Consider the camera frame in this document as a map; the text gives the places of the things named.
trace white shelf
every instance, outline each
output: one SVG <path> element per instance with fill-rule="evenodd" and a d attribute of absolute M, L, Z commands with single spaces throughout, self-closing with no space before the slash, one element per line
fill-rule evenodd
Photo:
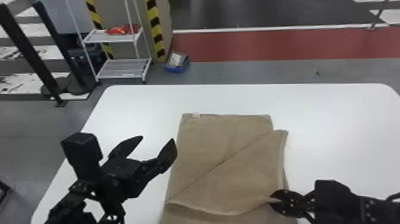
<path fill-rule="evenodd" d="M 84 43 L 122 43 L 122 42 L 136 42 L 143 33 L 143 28 L 134 35 L 110 35 L 105 33 L 105 30 L 92 30 L 85 38 Z"/>
<path fill-rule="evenodd" d="M 144 80 L 150 63 L 151 58 L 107 60 L 97 77 L 99 79 L 142 78 Z"/>

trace red object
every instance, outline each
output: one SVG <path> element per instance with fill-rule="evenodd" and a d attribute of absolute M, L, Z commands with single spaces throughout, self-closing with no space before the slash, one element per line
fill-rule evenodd
<path fill-rule="evenodd" d="M 126 32 L 123 28 L 119 26 L 114 26 L 113 28 L 109 28 L 105 30 L 105 33 L 108 33 L 110 35 L 125 35 Z"/>
<path fill-rule="evenodd" d="M 139 26 L 137 23 L 132 24 L 132 28 L 134 34 L 139 33 Z M 114 26 L 112 28 L 109 28 L 105 30 L 105 33 L 108 33 L 110 35 L 125 35 L 132 34 L 132 30 L 129 24 L 125 24 L 124 26 Z"/>
<path fill-rule="evenodd" d="M 137 23 L 133 23 L 133 24 L 132 24 L 132 28 L 133 28 L 133 33 L 134 33 L 134 34 L 139 33 L 139 26 L 138 26 Z M 128 33 L 128 34 L 132 34 L 129 24 L 125 24 L 124 30 L 125 30 L 125 32 Z"/>

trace blue container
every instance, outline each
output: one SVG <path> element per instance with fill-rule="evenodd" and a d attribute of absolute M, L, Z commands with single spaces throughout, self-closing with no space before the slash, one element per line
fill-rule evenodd
<path fill-rule="evenodd" d="M 173 67 L 173 66 L 168 66 L 166 64 L 162 65 L 164 67 L 164 69 L 167 72 L 172 72 L 172 73 L 184 73 L 187 69 L 187 67 L 189 66 L 189 56 L 186 57 L 185 61 L 183 62 L 182 66 L 177 66 L 177 67 Z"/>

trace black-and-yellow striped pole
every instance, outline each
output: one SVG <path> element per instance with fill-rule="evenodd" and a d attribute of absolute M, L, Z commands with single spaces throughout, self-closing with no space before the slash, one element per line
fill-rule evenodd
<path fill-rule="evenodd" d="M 165 62 L 167 53 L 163 41 L 163 33 L 161 30 L 160 18 L 158 16 L 158 8 L 155 0 L 145 0 L 147 6 L 147 16 L 151 27 L 151 36 L 153 39 L 154 50 L 157 54 L 158 62 Z"/>
<path fill-rule="evenodd" d="M 90 17 L 93 21 L 93 24 L 95 25 L 96 29 L 99 30 L 104 30 L 103 25 L 101 24 L 101 19 L 100 15 L 96 11 L 96 6 L 95 6 L 95 1 L 94 0 L 86 0 L 86 6 L 89 10 Z M 111 46 L 109 43 L 103 43 L 104 51 L 107 53 L 107 55 L 113 59 L 114 54 L 113 54 L 113 49 L 111 49 Z"/>

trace towel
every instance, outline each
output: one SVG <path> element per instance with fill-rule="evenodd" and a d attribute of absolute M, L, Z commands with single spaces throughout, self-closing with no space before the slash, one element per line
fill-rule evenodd
<path fill-rule="evenodd" d="M 268 115 L 184 114 L 162 223 L 294 223 L 267 204 L 287 134 Z"/>

